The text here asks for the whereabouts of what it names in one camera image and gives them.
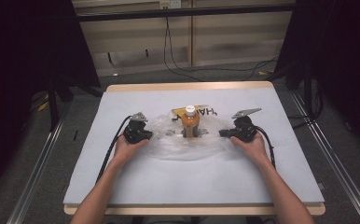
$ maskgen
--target black curtain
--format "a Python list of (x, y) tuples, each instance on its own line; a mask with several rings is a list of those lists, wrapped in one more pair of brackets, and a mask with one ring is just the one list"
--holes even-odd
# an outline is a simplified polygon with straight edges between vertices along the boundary
[(61, 76), (99, 86), (91, 56), (70, 0), (0, 0), (0, 174), (21, 137), (32, 96)]

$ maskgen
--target white surface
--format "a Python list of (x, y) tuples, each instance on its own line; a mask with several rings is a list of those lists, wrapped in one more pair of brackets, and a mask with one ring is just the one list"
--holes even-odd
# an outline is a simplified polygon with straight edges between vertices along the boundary
[[(304, 203), (324, 201), (275, 90), (260, 88), (106, 92), (63, 203), (79, 204), (91, 190), (112, 138), (127, 116), (142, 111), (149, 119), (145, 127), (149, 130), (160, 115), (187, 105), (209, 105), (218, 119), (228, 122), (241, 109), (261, 107), (250, 118), (268, 133), (279, 174)], [(230, 143), (225, 138), (220, 141), (223, 144), (216, 147)], [(271, 203), (259, 171), (239, 148), (212, 148), (208, 157), (184, 161), (162, 160), (147, 151), (142, 148), (123, 168), (111, 204)]]

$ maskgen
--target gray floor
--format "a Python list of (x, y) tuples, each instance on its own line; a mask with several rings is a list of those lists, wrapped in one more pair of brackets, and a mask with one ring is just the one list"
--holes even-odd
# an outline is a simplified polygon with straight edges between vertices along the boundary
[[(255, 63), (223, 64), (220, 67), (249, 68)], [(263, 70), (273, 69), (274, 64)], [(203, 81), (235, 81), (248, 77), (250, 72), (200, 71), (189, 73)], [(255, 75), (250, 80), (261, 80), (264, 76)], [(101, 90), (110, 84), (147, 83), (147, 82), (189, 82), (189, 77), (175, 75), (168, 70), (101, 77)], [(293, 102), (291, 92), (287, 91), (282, 79), (274, 81), (274, 86), (288, 116), (299, 111)], [(70, 103), (69, 112), (64, 119), (61, 134), (48, 158), (44, 173), (38, 182), (23, 223), (66, 223), (70, 221), (62, 210), (62, 200), (78, 155), (87, 137), (89, 127), (99, 106), (100, 99), (73, 89), (75, 99)], [(290, 120), (293, 125), (301, 120)], [(325, 99), (325, 108), (317, 122), (323, 129), (328, 141), (335, 149), (340, 160), (360, 188), (360, 136), (357, 131), (349, 132), (339, 111)], [(0, 223), (6, 223), (12, 209), (26, 184), (40, 151), (46, 143), (49, 129), (48, 110), (34, 111), (26, 124), (23, 140), (12, 163), (0, 178)], [(316, 223), (360, 223), (360, 216), (336, 178), (322, 150), (313, 138), (308, 126), (295, 129), (305, 156), (318, 183), (324, 183), (326, 212), (316, 217)], [(182, 217), (160, 217), (178, 220)], [(150, 218), (147, 222), (157, 220)], [(130, 223), (130, 217), (108, 217), (106, 222)], [(244, 217), (208, 217), (202, 223), (244, 223)]]

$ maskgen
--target hand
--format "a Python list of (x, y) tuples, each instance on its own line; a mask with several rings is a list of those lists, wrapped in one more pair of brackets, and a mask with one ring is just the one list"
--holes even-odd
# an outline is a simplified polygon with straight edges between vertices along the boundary
[(268, 159), (267, 152), (265, 150), (264, 139), (262, 138), (261, 133), (257, 133), (253, 141), (250, 143), (245, 143), (237, 137), (230, 137), (230, 141), (238, 146), (240, 146), (244, 153), (258, 166), (261, 167), (268, 162), (270, 164), (270, 159)]
[(116, 149), (114, 152), (113, 160), (111, 160), (111, 162), (122, 167), (125, 163), (127, 163), (127, 161), (133, 158), (134, 154), (136, 154), (136, 151), (140, 147), (143, 147), (148, 142), (148, 139), (144, 139), (137, 144), (130, 144), (128, 143), (124, 135), (121, 135), (117, 140)]

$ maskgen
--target metal rail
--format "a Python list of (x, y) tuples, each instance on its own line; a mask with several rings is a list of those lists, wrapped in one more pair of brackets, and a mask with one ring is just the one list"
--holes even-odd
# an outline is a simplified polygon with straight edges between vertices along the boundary
[(77, 20), (77, 21), (119, 21), (132, 19), (165, 18), (165, 17), (186, 17), (206, 16), (223, 14), (243, 14), (261, 12), (293, 11), (296, 9), (307, 9), (312, 7), (323, 7), (324, 3), (308, 4), (277, 4), (257, 5), (245, 7), (193, 7), (167, 10), (145, 10), (131, 12), (110, 12), (110, 13), (85, 13), (77, 14), (75, 17), (55, 18), (54, 20)]
[(46, 144), (44, 145), (40, 157), (35, 164), (35, 168), (33, 169), (25, 188), (23, 189), (22, 195), (17, 200), (17, 203), (12, 210), (7, 224), (21, 224), (23, 222), (29, 205), (31, 204), (32, 199), (35, 195), (37, 183), (44, 172), (49, 155), (54, 148), (56, 140), (58, 139), (58, 136), (61, 132), (63, 120), (66, 117), (67, 112), (69, 111), (70, 104), (71, 103), (65, 104), (61, 119), (59, 120), (53, 132), (49, 133)]
[(354, 208), (357, 210), (360, 215), (360, 189), (355, 185), (352, 178), (349, 176), (345, 167), (342, 165), (342, 162), (339, 160), (334, 148), (329, 144), (328, 140), (325, 138), (320, 126), (315, 120), (310, 120), (308, 112), (304, 107), (304, 102), (301, 96), (298, 93), (292, 93), (294, 102), (296, 103), (299, 112), (305, 116), (305, 121), (308, 122), (308, 126), (316, 139), (320, 149), (322, 149), (325, 157), (333, 169), (335, 175), (337, 176), (338, 181), (342, 185), (349, 199), (353, 203)]

